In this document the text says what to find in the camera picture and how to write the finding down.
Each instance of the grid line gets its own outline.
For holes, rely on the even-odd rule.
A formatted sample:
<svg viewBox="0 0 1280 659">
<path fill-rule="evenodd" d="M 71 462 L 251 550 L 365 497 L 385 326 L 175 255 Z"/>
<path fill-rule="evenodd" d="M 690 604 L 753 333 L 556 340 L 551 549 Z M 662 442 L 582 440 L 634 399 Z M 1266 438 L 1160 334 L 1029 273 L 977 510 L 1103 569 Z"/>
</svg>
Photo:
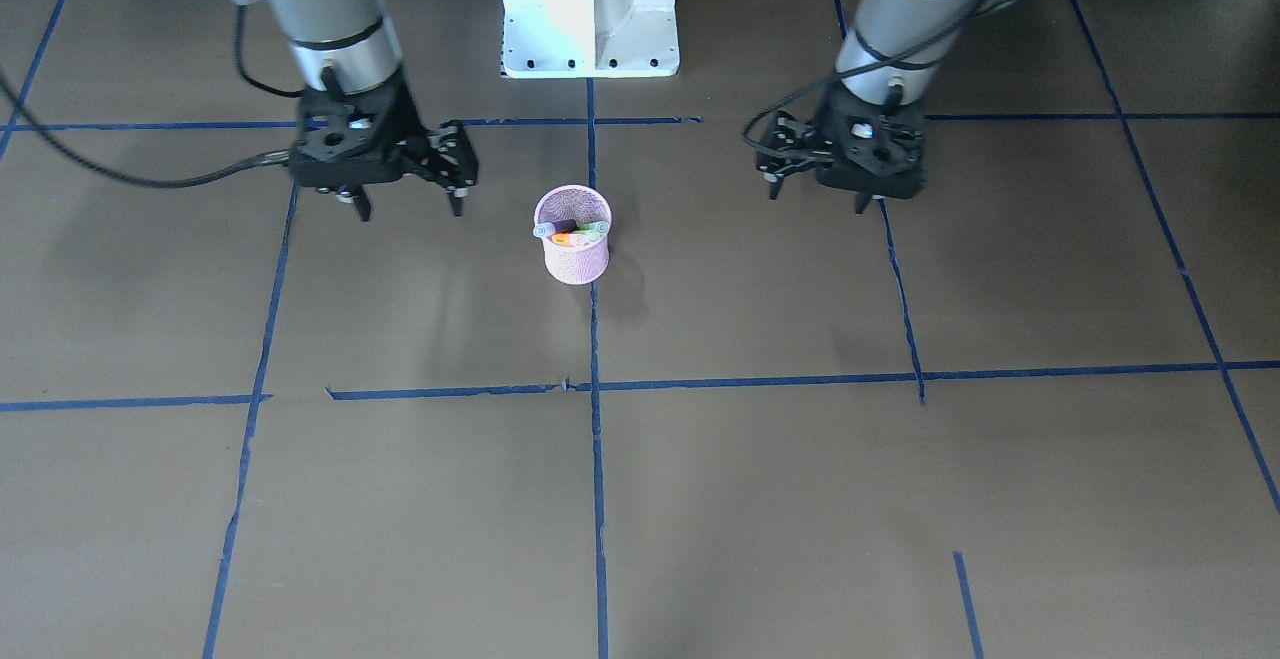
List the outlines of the grid line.
<svg viewBox="0 0 1280 659">
<path fill-rule="evenodd" d="M 595 189 L 595 81 L 586 84 L 586 173 Z M 564 380 L 567 389 L 568 380 Z M 591 282 L 591 494 L 595 513 L 595 641 L 599 659 L 609 659 L 609 582 L 604 560 L 604 445 L 600 425 L 600 315 L 599 290 Z"/>
<path fill-rule="evenodd" d="M 18 106 L 27 102 L 27 95 L 31 93 L 31 86 L 36 82 L 36 72 L 40 70 L 41 59 L 45 59 L 45 50 L 49 49 L 49 41 L 54 38 L 54 29 L 58 26 L 59 17 L 63 17 L 64 6 L 67 6 L 67 0 L 54 3 L 49 22 L 45 24 L 45 33 L 41 35 L 40 44 L 36 45 L 36 54 L 32 54 L 31 65 L 27 67 L 27 77 L 22 81 L 22 90 L 18 91 Z M 18 106 L 13 107 L 9 122 L 5 122 L 4 136 L 0 136 L 0 157 L 4 157 L 5 150 L 9 148 L 9 138 L 19 125 L 18 116 L 22 116 L 22 113 Z"/>
<path fill-rule="evenodd" d="M 849 38 L 849 22 L 845 20 L 845 0 L 832 0 L 832 3 L 836 4 L 836 26 L 840 27 L 840 38 Z M 902 267 L 897 258 L 897 246 L 893 244 L 893 228 L 888 221 L 888 209 L 884 205 L 884 200 L 877 200 L 876 202 L 884 221 L 884 246 L 888 252 L 890 267 L 893 270 L 893 282 L 897 285 L 897 299 L 902 310 L 902 331 L 906 337 L 906 348 L 911 356 L 911 369 L 915 372 L 920 404 L 924 404 L 924 372 L 920 369 L 920 352 L 915 344 L 915 330 L 911 328 L 911 312 L 906 302 L 906 285 L 902 284 Z"/>
<path fill-rule="evenodd" d="M 1280 113 L 938 113 L 928 122 L 1243 122 L 1280 120 Z M 462 118 L 463 125 L 589 125 L 588 116 L 507 116 Z M 596 116 L 595 125 L 671 125 L 704 123 L 703 116 Z M 61 122 L 46 123 L 46 131 L 196 131 L 196 129 L 293 129 L 293 120 L 243 122 Z M 9 131 L 36 131 L 29 123 L 14 122 Z"/>
<path fill-rule="evenodd" d="M 1093 52 L 1093 61 L 1097 63 L 1098 72 L 1102 75 L 1102 84 L 1106 86 L 1107 95 L 1111 97 L 1112 107 L 1115 107 L 1116 118 L 1119 118 L 1120 127 L 1124 129 L 1125 141 L 1129 143 L 1129 152 L 1133 154 L 1133 161 L 1138 166 L 1138 175 L 1142 177 L 1143 188 L 1147 189 L 1147 198 L 1151 200 L 1152 211 L 1156 212 L 1156 220 L 1160 221 L 1160 230 L 1164 232 L 1165 241 L 1169 244 L 1174 262 L 1178 264 L 1179 275 L 1181 275 L 1183 285 L 1187 287 L 1187 294 L 1192 302 L 1192 307 L 1196 308 L 1196 316 L 1197 320 L 1199 320 L 1201 330 L 1204 333 L 1204 340 L 1207 340 L 1210 352 L 1212 352 L 1217 369 L 1222 375 L 1222 384 L 1226 386 L 1226 393 L 1230 395 L 1231 407 L 1235 409 L 1235 416 L 1239 418 L 1245 440 L 1248 440 L 1249 450 L 1253 453 L 1253 461 L 1257 462 L 1258 471 L 1262 473 L 1262 482 L 1265 482 L 1267 493 L 1271 495 L 1271 504 L 1275 507 L 1276 512 L 1280 513 L 1280 491 L 1276 491 L 1275 477 L 1271 476 L 1271 468 L 1267 466 L 1267 459 L 1262 454 L 1262 445 L 1258 444 L 1258 439 L 1253 433 L 1253 425 L 1249 422 L 1248 413 L 1244 411 L 1244 404 L 1242 403 L 1239 394 L 1235 392 L 1235 383 L 1231 381 L 1230 369 L 1226 366 L 1216 337 L 1213 337 L 1213 329 L 1210 326 L 1208 317 L 1204 314 L 1204 307 L 1197 294 L 1196 284 L 1192 280 L 1192 275 L 1183 258 L 1183 253 L 1178 248 L 1178 241 L 1174 238 L 1172 228 L 1169 225 L 1169 218 L 1165 216 L 1165 209 L 1161 207 L 1160 198 L 1156 195 L 1156 186 L 1152 184 L 1151 175 L 1147 171 L 1147 164 L 1143 161 L 1142 152 L 1138 150 L 1138 141 L 1134 139 L 1133 129 L 1129 127 L 1129 120 L 1124 116 L 1124 107 L 1121 107 L 1119 93 L 1116 93 L 1111 75 L 1107 73 L 1106 63 L 1102 61 L 1102 52 L 1098 49 L 1097 42 L 1093 40 L 1093 33 L 1089 31 L 1089 24 L 1084 18 L 1084 12 L 1079 0 L 1071 0 L 1071 9 L 1075 12 L 1075 18 L 1079 22 L 1080 31 L 1084 33 L 1084 40 L 1088 41 L 1089 52 Z"/>
<path fill-rule="evenodd" d="M 969 623 L 969 642 L 973 644 L 973 659 L 984 659 L 982 651 L 982 632 L 978 631 L 978 613 L 973 608 L 973 592 L 969 591 L 969 572 L 964 567 L 964 554 L 952 552 L 956 564 L 956 581 L 960 582 L 960 600 L 964 601 L 965 622 Z"/>
<path fill-rule="evenodd" d="M 1231 371 L 1274 371 L 1280 360 L 1226 362 Z M 1092 367 L 960 369 L 922 372 L 924 381 L 1018 380 L 1019 377 L 1097 377 L 1130 375 L 1170 375 L 1171 372 L 1219 372 L 1219 363 L 1111 363 Z M 827 386 L 845 384 L 914 383 L 914 372 L 860 372 L 859 375 L 796 375 L 767 377 L 667 377 L 666 380 L 599 381 L 603 392 L 662 392 L 668 389 L 736 389 L 736 386 Z M 444 395 L 550 394 L 590 392 L 591 383 L 525 384 L 502 386 L 422 386 L 422 389 L 328 390 L 333 401 L 435 399 Z"/>
<path fill-rule="evenodd" d="M 275 337 L 275 316 L 280 308 L 280 293 L 284 289 L 284 267 L 289 261 L 289 232 L 293 226 L 294 212 L 298 211 L 298 188 L 293 186 L 289 193 L 289 207 L 284 214 L 284 232 L 280 238 L 280 252 L 275 261 L 275 280 L 271 284 L 271 299 L 266 311 L 266 326 L 262 328 L 262 353 L 257 362 L 257 372 L 253 377 L 253 394 L 248 404 L 248 416 L 244 418 L 244 440 L 241 444 L 239 472 L 236 480 L 236 508 L 232 511 L 230 521 L 227 522 L 227 534 L 223 536 L 223 553 L 218 563 L 218 581 L 214 584 L 214 600 L 209 610 L 209 627 L 205 630 L 204 659 L 214 658 L 214 647 L 218 642 L 218 627 L 223 615 L 223 601 L 227 596 L 227 581 L 232 569 L 232 555 L 236 552 L 236 532 L 239 527 L 239 513 L 244 504 L 244 482 L 248 480 L 250 443 L 257 431 L 257 413 L 265 394 L 262 386 L 266 384 L 266 366 L 271 358 L 271 340 Z"/>
<path fill-rule="evenodd" d="M 262 401 L 270 399 L 264 394 Z M 200 404 L 248 404 L 251 394 L 216 395 L 141 395 L 123 399 L 50 399 L 0 401 L 0 413 L 6 412 L 64 412 L 64 409 L 140 409 L 146 407 L 196 407 Z"/>
</svg>

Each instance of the pink mesh cup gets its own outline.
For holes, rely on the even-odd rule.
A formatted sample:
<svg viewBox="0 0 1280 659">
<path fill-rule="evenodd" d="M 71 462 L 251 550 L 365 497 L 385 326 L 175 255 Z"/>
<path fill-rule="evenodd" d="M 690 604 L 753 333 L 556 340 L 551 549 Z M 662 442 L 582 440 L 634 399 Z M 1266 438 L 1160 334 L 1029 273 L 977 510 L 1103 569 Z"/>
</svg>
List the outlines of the pink mesh cup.
<svg viewBox="0 0 1280 659">
<path fill-rule="evenodd" d="M 534 223 L 573 220 L 582 225 L 586 221 L 613 223 L 609 203 L 598 191 L 580 184 L 557 186 L 534 209 Z M 547 271 L 564 284 L 591 284 L 609 266 L 609 235 L 600 235 L 582 246 L 561 246 L 550 239 L 543 239 L 543 261 Z"/>
</svg>

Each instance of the cable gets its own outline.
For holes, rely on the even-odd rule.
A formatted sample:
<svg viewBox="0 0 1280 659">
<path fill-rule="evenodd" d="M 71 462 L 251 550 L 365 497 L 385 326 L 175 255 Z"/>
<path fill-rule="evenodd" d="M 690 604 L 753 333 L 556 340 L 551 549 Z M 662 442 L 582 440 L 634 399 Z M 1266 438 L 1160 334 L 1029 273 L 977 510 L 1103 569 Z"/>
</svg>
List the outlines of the cable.
<svg viewBox="0 0 1280 659">
<path fill-rule="evenodd" d="M 956 31 L 960 31 L 960 27 L 965 26 L 965 22 L 969 20 L 969 18 L 979 15 L 979 13 L 983 12 L 982 9 L 983 4 L 987 4 L 987 0 L 973 0 L 973 3 L 969 3 L 969 6 L 965 6 L 964 9 L 960 10 L 955 20 L 948 22 L 946 26 L 942 27 L 942 29 L 938 29 L 936 31 L 936 33 L 929 35 L 928 38 L 918 41 L 918 44 L 913 45 L 913 47 L 902 49 L 901 52 L 896 52 L 891 58 L 883 58 L 881 59 L 881 61 L 869 63 L 869 65 L 849 68 L 849 70 L 837 70 L 836 74 L 823 77 L 823 79 L 813 81 L 810 82 L 810 84 L 801 86 L 800 90 L 795 90 L 792 91 L 792 93 L 787 93 L 785 99 L 769 104 L 768 107 L 762 109 L 762 111 L 758 113 L 758 115 L 751 116 L 751 120 L 746 122 L 746 125 L 742 127 L 742 136 L 741 136 L 742 143 L 748 145 L 748 147 L 750 148 L 754 148 L 759 154 L 764 154 L 764 156 L 767 157 L 809 159 L 809 161 L 814 163 L 835 161 L 835 159 L 831 157 L 831 154 L 827 152 L 806 152 L 806 150 L 803 148 L 777 150 L 765 147 L 763 143 L 759 143 L 759 141 L 751 139 L 751 131 L 755 129 L 755 124 L 759 123 L 762 118 L 768 116 L 769 113 L 778 111 L 778 109 L 781 107 L 786 107 L 787 104 L 795 102 L 796 99 L 804 97 L 805 93 L 812 93 L 812 91 L 822 90 L 823 86 L 827 84 L 836 84 L 837 81 L 849 79 L 850 75 L 867 74 L 868 72 L 878 70 L 878 68 L 893 65 L 893 63 L 896 61 L 901 61 L 902 59 L 913 58 L 915 56 L 915 54 L 923 52 L 923 50 L 932 47 L 932 45 L 938 44 L 938 41 L 947 38 L 947 36 L 956 33 Z"/>
<path fill-rule="evenodd" d="M 266 93 L 274 93 L 276 97 L 301 97 L 302 90 L 276 90 L 274 86 L 262 84 L 261 81 L 253 79 L 253 77 L 248 75 L 248 72 L 244 70 L 244 4 L 237 4 L 236 6 L 236 40 L 232 49 L 232 56 L 236 61 L 236 74 L 241 75 L 241 79 L 247 81 L 252 88 L 266 91 Z"/>
<path fill-rule="evenodd" d="M 202 173 L 202 175 L 189 177 L 189 179 L 183 179 L 183 180 L 143 179 L 142 177 L 133 177 L 128 175 L 128 173 L 124 171 L 115 171 L 111 170 L 111 168 L 101 166 L 101 164 L 93 163 L 92 159 L 82 157 L 81 154 L 74 152 L 74 150 L 67 147 L 67 145 L 56 139 L 55 136 L 52 136 L 51 132 L 49 131 L 49 127 L 46 127 L 41 120 L 37 120 L 37 118 L 32 115 L 29 109 L 26 106 L 26 102 L 23 102 L 23 100 L 19 97 L 19 95 L 14 93 L 13 87 L 9 86 L 8 81 L 5 81 L 4 72 L 0 72 L 0 91 L 4 92 L 5 99 L 9 99 L 9 104 L 13 104 L 13 107 L 17 109 L 17 111 L 23 118 L 26 118 L 27 123 L 29 123 L 32 129 L 36 131 L 36 134 L 38 134 L 41 139 L 45 139 L 46 143 L 50 145 L 50 147 L 52 147 L 54 150 L 56 150 L 56 152 L 59 152 L 63 157 L 67 157 L 69 159 L 69 161 L 79 164 L 79 166 L 87 168 L 87 170 L 100 173 L 100 175 L 108 177 L 108 179 L 110 180 L 119 180 L 120 184 L 142 186 L 143 188 L 147 189 L 187 189 L 191 188 L 191 186 L 210 184 L 210 182 L 223 179 L 223 177 L 233 175 L 233 173 L 250 170 L 251 168 L 274 166 L 274 164 L 283 164 L 289 161 L 288 150 L 280 148 L 280 150 L 274 150 L 274 152 L 255 154 L 255 156 L 252 157 L 241 159 L 241 161 L 230 164 L 227 168 L 220 168 L 220 170 L 218 171 Z"/>
</svg>

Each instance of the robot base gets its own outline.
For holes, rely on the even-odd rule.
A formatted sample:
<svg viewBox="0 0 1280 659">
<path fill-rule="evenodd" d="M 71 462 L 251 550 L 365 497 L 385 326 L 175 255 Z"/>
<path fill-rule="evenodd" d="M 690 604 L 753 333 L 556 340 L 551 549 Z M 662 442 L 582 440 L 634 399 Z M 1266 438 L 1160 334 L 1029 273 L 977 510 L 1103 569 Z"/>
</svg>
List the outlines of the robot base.
<svg viewBox="0 0 1280 659">
<path fill-rule="evenodd" d="M 672 75 L 675 0 L 503 0 L 502 70 L 516 79 Z"/>
</svg>

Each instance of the brown floor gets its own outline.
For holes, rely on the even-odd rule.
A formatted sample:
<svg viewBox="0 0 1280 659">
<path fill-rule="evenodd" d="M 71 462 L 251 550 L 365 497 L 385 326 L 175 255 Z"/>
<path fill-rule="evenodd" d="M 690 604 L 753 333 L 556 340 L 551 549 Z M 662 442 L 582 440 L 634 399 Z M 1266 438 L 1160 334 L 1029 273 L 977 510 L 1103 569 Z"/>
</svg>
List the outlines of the brown floor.
<svg viewBox="0 0 1280 659">
<path fill-rule="evenodd" d="M 833 0 L 678 0 L 680 74 L 594 86 L 502 79 L 500 0 L 388 3 L 462 220 L 5 129 L 0 656 L 1280 656 L 1280 0 L 975 20 L 932 184 L 860 218 L 736 139 Z M 5 6 L 100 163 L 289 138 L 225 0 Z M 530 216 L 590 180 L 564 287 Z"/>
</svg>

